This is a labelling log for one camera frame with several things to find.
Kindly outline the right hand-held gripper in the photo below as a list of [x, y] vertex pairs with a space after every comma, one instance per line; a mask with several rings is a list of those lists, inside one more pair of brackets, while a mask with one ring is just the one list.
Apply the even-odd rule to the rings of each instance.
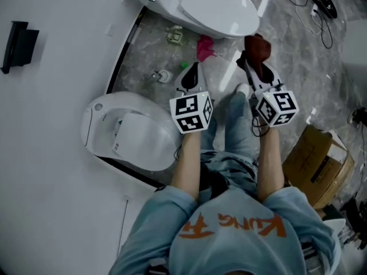
[[253, 115], [261, 116], [269, 127], [288, 124], [299, 112], [294, 93], [289, 91], [276, 69], [270, 64], [261, 64], [260, 78], [246, 61], [246, 50], [236, 60], [239, 68], [245, 68], [247, 79], [253, 89], [249, 99]]

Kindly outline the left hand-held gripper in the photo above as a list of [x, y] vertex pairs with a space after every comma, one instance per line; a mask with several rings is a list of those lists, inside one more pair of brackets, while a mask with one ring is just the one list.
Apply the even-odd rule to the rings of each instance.
[[199, 62], [184, 69], [174, 82], [175, 98], [169, 100], [170, 112], [180, 133], [208, 129], [213, 104]]

